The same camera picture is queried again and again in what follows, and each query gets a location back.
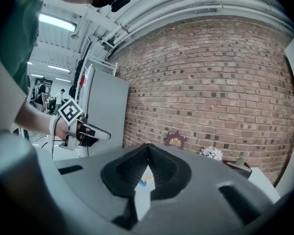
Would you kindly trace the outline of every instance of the blue sticker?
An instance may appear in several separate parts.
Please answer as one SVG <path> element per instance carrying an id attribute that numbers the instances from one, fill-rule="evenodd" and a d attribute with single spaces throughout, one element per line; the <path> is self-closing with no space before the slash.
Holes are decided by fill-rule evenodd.
<path id="1" fill-rule="evenodd" d="M 143 181 L 143 180 L 140 180 L 139 181 L 139 184 L 143 187 L 145 187 L 147 185 L 147 181 Z"/>

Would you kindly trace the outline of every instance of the ceiling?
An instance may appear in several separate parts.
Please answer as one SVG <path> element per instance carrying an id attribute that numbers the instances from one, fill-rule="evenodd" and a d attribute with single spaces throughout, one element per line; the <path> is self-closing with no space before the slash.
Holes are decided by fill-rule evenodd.
<path id="1" fill-rule="evenodd" d="M 294 35 L 294 25 L 276 0 L 131 0 L 116 13 L 86 4 L 44 0 L 42 13 L 76 24 L 75 32 L 40 22 L 38 46 L 34 47 L 28 73 L 73 81 L 88 37 L 90 56 L 107 58 L 111 49 L 120 49 L 163 25 L 206 15 L 236 15 L 262 20 Z M 67 73 L 48 68 L 70 69 Z"/>

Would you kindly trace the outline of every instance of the hand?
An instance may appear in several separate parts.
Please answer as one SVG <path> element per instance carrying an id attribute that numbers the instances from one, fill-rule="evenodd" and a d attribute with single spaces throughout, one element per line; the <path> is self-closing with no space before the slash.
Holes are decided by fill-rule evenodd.
<path id="1" fill-rule="evenodd" d="M 79 132 L 80 126 L 81 124 L 78 123 L 76 132 Z M 55 128 L 55 135 L 59 137 L 61 140 L 64 140 L 68 133 L 69 133 L 69 128 L 67 123 L 62 118 L 59 119 L 57 126 Z"/>

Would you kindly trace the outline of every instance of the wristband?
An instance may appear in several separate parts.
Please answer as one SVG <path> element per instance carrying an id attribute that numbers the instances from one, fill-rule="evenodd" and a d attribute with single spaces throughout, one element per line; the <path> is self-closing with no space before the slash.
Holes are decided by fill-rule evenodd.
<path id="1" fill-rule="evenodd" d="M 54 125 L 55 125 L 55 122 L 57 121 L 58 117 L 57 116 L 52 116 L 51 119 L 50 119 L 50 123 L 49 123 L 49 132 L 50 132 L 50 135 L 54 135 Z"/>

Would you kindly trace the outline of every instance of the fluorescent light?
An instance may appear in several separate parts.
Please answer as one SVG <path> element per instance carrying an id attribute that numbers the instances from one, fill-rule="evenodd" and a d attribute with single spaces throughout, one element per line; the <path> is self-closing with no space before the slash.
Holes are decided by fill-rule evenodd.
<path id="1" fill-rule="evenodd" d="M 44 77 L 44 76 L 41 76 L 41 75 L 35 75 L 35 74 L 31 74 L 31 76 Z"/>
<path id="2" fill-rule="evenodd" d="M 69 80 L 65 80 L 65 79 L 61 79 L 61 78 L 57 78 L 57 77 L 56 77 L 55 79 L 56 79 L 56 80 L 65 81 L 65 82 L 69 82 L 69 83 L 71 82 L 71 81 L 69 81 Z"/>
<path id="3" fill-rule="evenodd" d="M 67 21 L 55 18 L 55 17 L 51 17 L 45 14 L 40 14 L 39 15 L 39 21 L 47 23 L 47 24 L 51 24 L 54 26 L 58 26 L 60 28 L 69 30 L 71 32 L 75 31 L 76 26 L 72 23 L 69 23 Z"/>
<path id="4" fill-rule="evenodd" d="M 61 71 L 66 71 L 66 72 L 71 72 L 68 69 L 65 68 L 60 68 L 60 67 L 56 67 L 56 66 L 52 66 L 52 65 L 48 65 L 49 68 L 53 68 L 53 69 L 57 69 L 57 70 L 61 70 Z"/>

